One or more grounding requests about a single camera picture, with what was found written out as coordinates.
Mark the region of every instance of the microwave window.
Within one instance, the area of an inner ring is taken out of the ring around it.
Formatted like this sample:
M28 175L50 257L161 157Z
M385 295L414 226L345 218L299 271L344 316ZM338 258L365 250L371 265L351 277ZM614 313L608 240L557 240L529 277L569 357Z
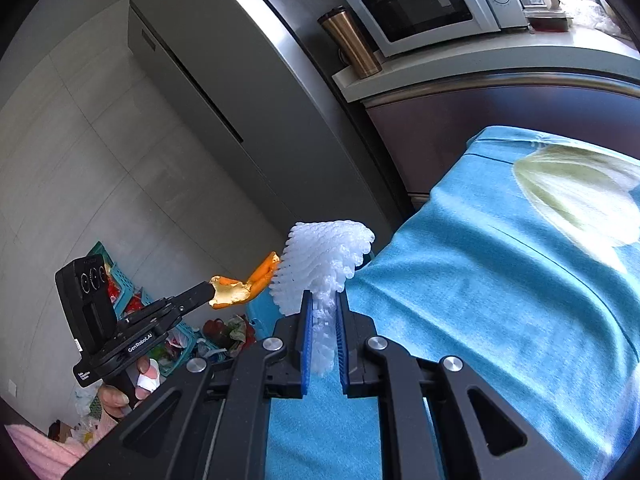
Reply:
M390 43L473 19L464 0L362 0Z

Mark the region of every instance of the silver screw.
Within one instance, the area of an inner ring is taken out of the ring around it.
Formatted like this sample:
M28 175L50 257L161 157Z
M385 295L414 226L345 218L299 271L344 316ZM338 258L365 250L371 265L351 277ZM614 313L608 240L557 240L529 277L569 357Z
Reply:
M282 339L278 337L268 337L262 342L262 348L270 352L280 350L283 346Z
M367 341L367 344L369 345L369 348L373 348L374 350L384 350L388 345L388 343L386 342L386 339L383 337L380 337L379 335L370 337L369 340Z
M463 367L462 359L456 357L455 355L445 357L442 364L447 370L449 370L449 372L459 372Z
M187 361L187 370L192 374L199 374L207 367L207 362L202 357L194 357Z

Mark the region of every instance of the person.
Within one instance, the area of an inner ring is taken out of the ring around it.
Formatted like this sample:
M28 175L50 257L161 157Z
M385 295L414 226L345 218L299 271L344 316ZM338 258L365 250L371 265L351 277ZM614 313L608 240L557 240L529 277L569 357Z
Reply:
M136 366L141 374L150 379L158 378L158 373L150 366L148 357L138 359ZM148 390L137 386L136 406L149 394ZM60 480L73 464L116 426L117 421L125 415L123 408L129 404L129 399L124 393L106 384L98 389L98 399L102 405L102 416L92 438L86 443L73 438L68 438L64 443L54 442L34 429L19 424L6 427L15 447L40 480Z

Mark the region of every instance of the white countertop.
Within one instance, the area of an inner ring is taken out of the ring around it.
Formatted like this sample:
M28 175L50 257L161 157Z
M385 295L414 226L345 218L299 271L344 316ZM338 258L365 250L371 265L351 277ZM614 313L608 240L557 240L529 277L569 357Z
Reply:
M640 84L640 55L591 28L569 32L516 32L471 36L425 47L382 64L382 72L358 79L351 66L334 75L348 102L443 77L504 69L565 68L622 76Z

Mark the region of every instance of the pink sleeve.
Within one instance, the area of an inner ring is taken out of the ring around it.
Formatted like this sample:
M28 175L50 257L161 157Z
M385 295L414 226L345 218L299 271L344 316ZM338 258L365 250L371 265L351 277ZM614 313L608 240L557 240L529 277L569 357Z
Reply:
M87 452L87 449L92 448L115 425L115 421L103 412L94 437L86 447L72 438L68 438L64 444L54 442L27 426L7 426L6 430L14 441L15 447L38 478L60 480L62 475Z

